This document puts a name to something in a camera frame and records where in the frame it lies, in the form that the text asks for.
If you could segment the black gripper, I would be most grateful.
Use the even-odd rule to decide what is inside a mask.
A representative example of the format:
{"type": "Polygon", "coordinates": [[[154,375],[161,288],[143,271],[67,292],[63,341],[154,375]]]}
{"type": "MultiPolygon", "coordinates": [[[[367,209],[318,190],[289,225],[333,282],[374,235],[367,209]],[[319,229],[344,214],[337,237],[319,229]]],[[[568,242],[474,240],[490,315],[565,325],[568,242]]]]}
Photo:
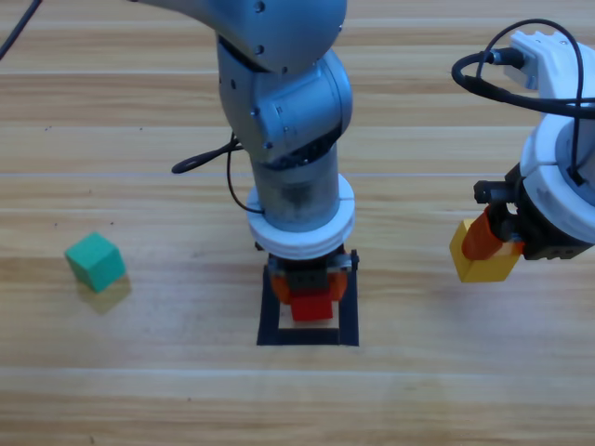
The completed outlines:
{"type": "Polygon", "coordinates": [[[475,183],[474,199],[486,207],[463,240],[467,259],[487,260],[498,250],[500,256],[523,255],[526,260],[571,259],[587,250],[586,242],[546,219],[529,198],[524,181],[515,165],[501,181],[475,183]]]}
{"type": "Polygon", "coordinates": [[[291,295],[327,294],[329,302],[339,302],[348,288],[350,274],[356,272],[360,258],[353,249],[341,244],[331,253],[316,258],[295,260],[268,253],[267,281],[281,304],[290,306],[291,295]]]}

